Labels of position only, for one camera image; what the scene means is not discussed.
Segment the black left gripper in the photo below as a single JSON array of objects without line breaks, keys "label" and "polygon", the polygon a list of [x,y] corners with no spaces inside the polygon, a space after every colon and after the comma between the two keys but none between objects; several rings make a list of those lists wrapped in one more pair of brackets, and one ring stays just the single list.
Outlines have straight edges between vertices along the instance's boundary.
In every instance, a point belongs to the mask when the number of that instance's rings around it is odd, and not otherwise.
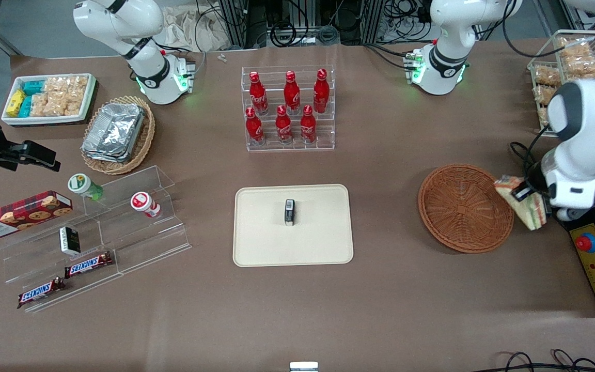
[{"label": "black left gripper", "polygon": [[533,194],[534,191],[539,193],[544,201],[550,200],[549,187],[541,168],[541,162],[535,162],[527,168],[527,183],[529,185],[519,184],[512,189],[511,195],[516,202],[521,203]]}]

